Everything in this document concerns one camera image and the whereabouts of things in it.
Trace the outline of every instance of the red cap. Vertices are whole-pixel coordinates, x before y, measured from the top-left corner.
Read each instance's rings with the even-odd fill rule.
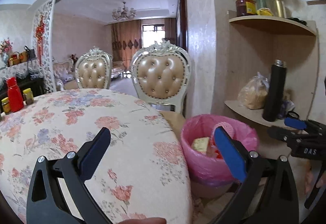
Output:
[[[7,87],[10,88],[14,85],[17,85],[16,77],[7,79]]]

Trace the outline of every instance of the wooden corner shelf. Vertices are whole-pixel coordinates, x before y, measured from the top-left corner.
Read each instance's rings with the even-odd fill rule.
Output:
[[[238,101],[225,101],[224,102],[231,110],[235,111],[236,113],[238,113],[239,115],[242,115],[243,117],[256,122],[258,124],[261,125],[265,125],[265,126],[278,126],[278,127],[282,127],[282,128],[287,128],[289,130],[294,130],[294,128],[291,128],[289,126],[286,126],[284,124],[284,120],[280,120],[277,119],[275,122],[268,122],[265,119],[263,119],[263,117],[261,116],[263,113],[263,109],[258,109],[258,110],[251,110],[248,109],[245,106],[239,106],[239,102]]]
[[[275,16],[250,15],[236,17],[229,20],[231,24],[240,24],[245,27],[283,35],[310,35],[316,36],[316,32],[301,23]]]

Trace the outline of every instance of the window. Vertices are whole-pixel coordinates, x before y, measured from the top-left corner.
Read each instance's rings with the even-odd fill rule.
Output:
[[[143,47],[149,47],[155,41],[161,43],[162,38],[165,38],[164,24],[143,25]]]

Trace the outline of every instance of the red bottle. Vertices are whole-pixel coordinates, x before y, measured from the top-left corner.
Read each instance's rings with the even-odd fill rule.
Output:
[[[11,111],[17,112],[24,107],[24,100],[15,77],[7,79],[7,87]]]

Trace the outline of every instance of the pink plastic bag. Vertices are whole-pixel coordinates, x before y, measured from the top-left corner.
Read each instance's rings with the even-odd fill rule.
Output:
[[[226,185],[235,181],[229,167],[223,159],[210,158],[191,148],[194,139],[209,137],[214,126],[227,122],[234,128],[234,138],[248,150],[256,150],[258,136],[250,126],[225,116],[203,114],[190,118],[181,131],[181,146],[187,161],[190,179],[213,187]]]

